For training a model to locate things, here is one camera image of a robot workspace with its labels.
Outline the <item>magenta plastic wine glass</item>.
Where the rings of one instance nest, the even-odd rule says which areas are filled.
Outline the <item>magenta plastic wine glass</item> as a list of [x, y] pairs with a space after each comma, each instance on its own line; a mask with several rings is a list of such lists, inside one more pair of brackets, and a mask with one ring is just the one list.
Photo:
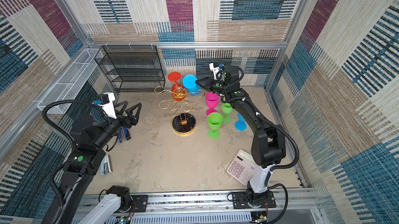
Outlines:
[[208, 110], [206, 111], [206, 115], [209, 116], [211, 113], [217, 112], [215, 109], [219, 102], [219, 96], [215, 93], [208, 92], [205, 95], [206, 105], [208, 106]]

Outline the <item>blue plastic wine glass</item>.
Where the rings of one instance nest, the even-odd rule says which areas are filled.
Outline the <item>blue plastic wine glass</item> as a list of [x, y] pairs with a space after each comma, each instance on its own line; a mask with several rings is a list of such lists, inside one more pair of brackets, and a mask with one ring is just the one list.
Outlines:
[[239, 131], [244, 131], [247, 128], [244, 117], [238, 113], [238, 120], [234, 124], [235, 128]]
[[189, 74], [183, 78], [183, 86], [185, 87], [186, 97], [199, 96], [201, 88], [196, 84], [197, 78], [195, 75]]

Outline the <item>red plastic wine glass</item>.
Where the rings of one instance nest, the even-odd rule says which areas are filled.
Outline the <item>red plastic wine glass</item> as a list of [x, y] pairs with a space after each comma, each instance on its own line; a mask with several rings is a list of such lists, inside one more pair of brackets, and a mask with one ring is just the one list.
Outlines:
[[171, 93], [175, 101], [183, 101], [186, 96], [184, 87], [179, 83], [182, 75], [179, 72], [171, 72], [168, 74], [168, 80], [173, 83]]

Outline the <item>green plastic wine glass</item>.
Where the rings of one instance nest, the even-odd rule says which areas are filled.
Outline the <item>green plastic wine glass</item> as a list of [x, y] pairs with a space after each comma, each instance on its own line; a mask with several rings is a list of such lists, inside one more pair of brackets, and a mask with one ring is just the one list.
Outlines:
[[214, 112], [207, 117], [209, 131], [208, 136], [212, 139], [217, 139], [220, 136], [220, 128], [223, 122], [223, 117], [220, 113]]
[[223, 112], [223, 123], [231, 122], [230, 114], [234, 111], [233, 107], [229, 103], [222, 104], [222, 112]]

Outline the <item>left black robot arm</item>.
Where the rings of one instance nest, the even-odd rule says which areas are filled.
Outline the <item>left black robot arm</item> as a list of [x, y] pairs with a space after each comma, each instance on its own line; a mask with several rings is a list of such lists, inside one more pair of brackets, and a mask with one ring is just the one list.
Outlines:
[[[48, 104], [42, 110], [43, 120], [62, 134], [71, 144], [71, 153], [49, 178], [55, 192], [44, 219], [44, 224], [70, 224], [75, 216], [86, 189], [97, 174], [106, 156], [104, 147], [123, 128], [131, 128], [139, 122], [142, 103], [128, 107], [128, 102], [114, 104], [113, 93], [100, 94], [93, 102], [60, 100]], [[61, 104], [82, 104], [100, 113], [104, 122], [97, 122], [90, 114], [76, 119], [69, 132], [48, 117], [50, 109]]]

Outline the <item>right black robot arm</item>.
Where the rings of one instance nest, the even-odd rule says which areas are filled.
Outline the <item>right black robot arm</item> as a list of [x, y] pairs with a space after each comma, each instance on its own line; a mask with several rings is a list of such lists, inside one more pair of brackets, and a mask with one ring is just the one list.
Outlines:
[[246, 121], [253, 132], [251, 155], [256, 164], [247, 184], [248, 205], [258, 208], [271, 198], [269, 184], [275, 170], [294, 167], [299, 161], [299, 148], [281, 125], [268, 120], [253, 104], [249, 94], [240, 86], [244, 71], [237, 66], [209, 64], [213, 76], [198, 79], [196, 84], [217, 94], [222, 103], [229, 104]]

